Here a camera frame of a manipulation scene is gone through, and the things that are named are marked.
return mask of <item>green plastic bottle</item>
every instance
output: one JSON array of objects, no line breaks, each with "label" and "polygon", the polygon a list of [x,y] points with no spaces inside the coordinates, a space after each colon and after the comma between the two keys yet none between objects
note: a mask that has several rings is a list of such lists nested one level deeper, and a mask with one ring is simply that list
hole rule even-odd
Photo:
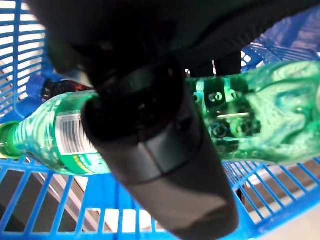
[{"label": "green plastic bottle", "polygon": [[0,153],[31,157],[67,175],[106,174],[110,170],[86,136],[81,109],[93,90],[68,92],[48,100],[22,122],[0,127]]},{"label": "green plastic bottle", "polygon": [[187,82],[222,160],[292,164],[320,156],[320,62]]}]

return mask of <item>floor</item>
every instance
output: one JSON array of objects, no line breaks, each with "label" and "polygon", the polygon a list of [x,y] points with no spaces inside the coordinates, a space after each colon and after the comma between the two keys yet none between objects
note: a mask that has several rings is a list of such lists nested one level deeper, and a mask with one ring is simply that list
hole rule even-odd
[{"label": "floor", "polygon": [[320,205],[259,240],[320,239]]}]

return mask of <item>white label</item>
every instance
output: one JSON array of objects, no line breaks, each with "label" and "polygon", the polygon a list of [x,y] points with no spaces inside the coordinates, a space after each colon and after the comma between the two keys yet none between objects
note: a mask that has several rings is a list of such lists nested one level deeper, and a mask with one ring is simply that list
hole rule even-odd
[{"label": "white label", "polygon": [[84,131],[80,113],[57,116],[55,138],[62,156],[98,152]]}]

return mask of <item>bottle cap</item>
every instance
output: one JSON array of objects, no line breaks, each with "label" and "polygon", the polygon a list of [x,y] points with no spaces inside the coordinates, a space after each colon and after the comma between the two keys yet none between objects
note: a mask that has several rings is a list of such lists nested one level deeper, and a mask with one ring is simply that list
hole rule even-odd
[{"label": "bottle cap", "polygon": [[12,143],[10,130],[16,126],[18,121],[10,121],[0,126],[0,153],[8,159],[20,159],[21,152]]}]

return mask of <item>blue plastic basket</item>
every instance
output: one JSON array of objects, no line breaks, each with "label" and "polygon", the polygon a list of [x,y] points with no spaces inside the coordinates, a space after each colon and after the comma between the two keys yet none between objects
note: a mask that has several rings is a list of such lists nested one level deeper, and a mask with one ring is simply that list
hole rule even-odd
[{"label": "blue plastic basket", "polygon": [[[278,61],[319,60],[319,23],[320,7],[278,23],[243,50],[242,70]],[[30,15],[25,3],[21,0],[0,0],[1,122],[22,120],[33,108],[26,91],[30,76],[38,74],[50,77],[54,74],[46,58],[45,34],[45,29]],[[223,165],[234,190],[240,218],[238,229],[225,237],[225,240],[258,238],[320,202],[320,181],[315,171],[316,168],[320,169],[318,158],[291,166],[266,166],[254,162],[225,162]],[[11,170],[21,172],[22,177],[0,220],[1,240],[43,240],[57,237],[60,240],[176,239],[161,229],[154,219],[146,217],[146,212],[111,174],[82,178],[87,179],[83,199],[74,201],[78,211],[73,211],[76,212],[73,215],[70,213],[76,222],[75,230],[60,232],[63,215],[71,211],[69,202],[76,195],[73,189],[75,178],[57,175],[34,160],[6,159],[0,160],[0,184]],[[307,183],[300,178],[301,174],[304,179],[308,179]],[[36,176],[42,185],[34,207],[27,216],[26,226],[21,232],[7,231],[6,227],[15,208],[21,204],[21,196],[27,189],[31,176]],[[52,227],[47,232],[35,232],[40,212],[46,211],[43,203],[47,195],[55,196],[59,202]],[[134,223],[129,229],[125,226],[128,218]],[[114,226],[105,231],[108,219]],[[91,232],[90,224],[86,226],[90,221],[91,227],[95,224],[94,232]]]}]

